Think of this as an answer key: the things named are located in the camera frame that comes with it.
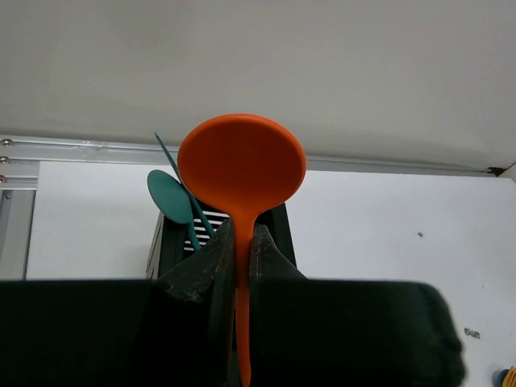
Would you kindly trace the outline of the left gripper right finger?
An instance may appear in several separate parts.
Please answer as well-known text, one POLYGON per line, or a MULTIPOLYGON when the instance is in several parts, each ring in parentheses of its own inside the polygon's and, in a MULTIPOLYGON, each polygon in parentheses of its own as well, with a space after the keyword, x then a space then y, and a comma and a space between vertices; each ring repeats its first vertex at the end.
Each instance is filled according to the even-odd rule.
POLYGON ((430 285, 307 278, 264 225, 249 279, 254 386, 458 386, 465 377, 450 310, 430 285))

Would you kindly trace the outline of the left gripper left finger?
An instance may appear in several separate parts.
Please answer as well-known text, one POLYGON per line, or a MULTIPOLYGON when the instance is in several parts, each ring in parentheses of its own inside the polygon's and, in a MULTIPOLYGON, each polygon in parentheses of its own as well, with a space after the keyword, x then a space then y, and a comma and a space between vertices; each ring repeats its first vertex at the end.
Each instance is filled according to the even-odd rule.
POLYGON ((3 281, 2 385, 226 385, 233 247, 225 221, 155 280, 3 281))

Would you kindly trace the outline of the teal spoon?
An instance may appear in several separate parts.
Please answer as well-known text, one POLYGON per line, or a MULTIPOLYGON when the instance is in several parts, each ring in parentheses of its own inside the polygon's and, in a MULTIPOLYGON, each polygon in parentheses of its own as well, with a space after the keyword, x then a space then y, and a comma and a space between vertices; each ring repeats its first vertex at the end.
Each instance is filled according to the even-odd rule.
POLYGON ((194 251, 201 249, 194 230, 194 217, 189 196, 182 185, 161 170, 152 170, 147 177, 148 191, 160 212, 176 224, 186 225, 194 251))

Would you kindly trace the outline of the orange spoon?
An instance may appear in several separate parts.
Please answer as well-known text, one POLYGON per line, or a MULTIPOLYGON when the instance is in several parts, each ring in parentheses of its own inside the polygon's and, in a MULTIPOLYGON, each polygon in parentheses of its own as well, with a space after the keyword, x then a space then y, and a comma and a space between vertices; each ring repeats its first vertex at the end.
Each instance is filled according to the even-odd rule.
POLYGON ((178 170, 189 191, 231 217, 235 235, 235 327, 242 385, 251 383, 249 267, 256 218, 291 198, 306 175, 298 139, 253 114, 205 121, 182 141, 178 170))

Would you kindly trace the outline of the yellow spoon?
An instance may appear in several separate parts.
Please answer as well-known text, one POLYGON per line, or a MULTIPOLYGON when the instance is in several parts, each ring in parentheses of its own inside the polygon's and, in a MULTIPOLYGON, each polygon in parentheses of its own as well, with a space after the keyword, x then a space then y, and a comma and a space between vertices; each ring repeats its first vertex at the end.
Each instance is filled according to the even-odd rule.
POLYGON ((498 387, 516 387, 516 368, 511 366, 502 370, 497 379, 498 387))

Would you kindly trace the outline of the teal knife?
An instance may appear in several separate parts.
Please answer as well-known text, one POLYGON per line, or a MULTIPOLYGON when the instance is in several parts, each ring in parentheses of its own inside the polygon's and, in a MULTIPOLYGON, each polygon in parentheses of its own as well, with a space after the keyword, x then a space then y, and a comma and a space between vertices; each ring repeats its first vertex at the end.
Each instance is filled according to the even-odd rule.
POLYGON ((200 207, 199 203, 198 203, 198 200, 192 195, 192 193, 186 188, 186 185, 185 183, 183 182, 181 176, 180 176, 180 173, 179 173, 179 170, 178 170, 178 167, 177 167, 177 164, 176 164, 176 161, 173 159, 173 156, 171 155, 171 153, 169 152, 169 150, 167 149, 166 145, 164 144, 163 140, 160 138, 160 136, 155 132, 154 133, 154 136, 156 137, 156 140, 158 142, 158 144, 160 145, 162 151, 164 152, 164 154, 166 155, 170 165, 172 166, 173 168, 173 171, 175 172, 179 182, 181 183, 182 187, 185 189, 186 193, 188 194, 189 196, 189 200, 190 200, 190 203, 192 204, 193 208, 196 210, 197 214, 198 214, 198 217, 200 218, 203 226, 205 227, 206 229, 206 232, 208 233, 208 235, 210 237, 213 237, 214 236, 214 229, 213 227, 211 226, 211 224, 209 223, 207 217, 205 216, 202 208, 200 207))

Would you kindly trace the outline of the aluminium frame rail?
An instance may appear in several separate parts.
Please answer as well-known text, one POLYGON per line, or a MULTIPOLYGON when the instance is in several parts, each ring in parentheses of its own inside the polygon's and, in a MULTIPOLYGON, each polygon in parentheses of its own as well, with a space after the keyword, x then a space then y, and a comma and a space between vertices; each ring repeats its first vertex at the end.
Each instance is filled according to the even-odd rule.
MULTIPOLYGON (((287 202, 311 277, 493 281, 513 263, 514 183, 465 167, 309 156, 287 202)), ((170 170, 156 145, 1 142, 1 170, 34 194, 31 278, 141 278, 157 208, 145 178, 170 170)))

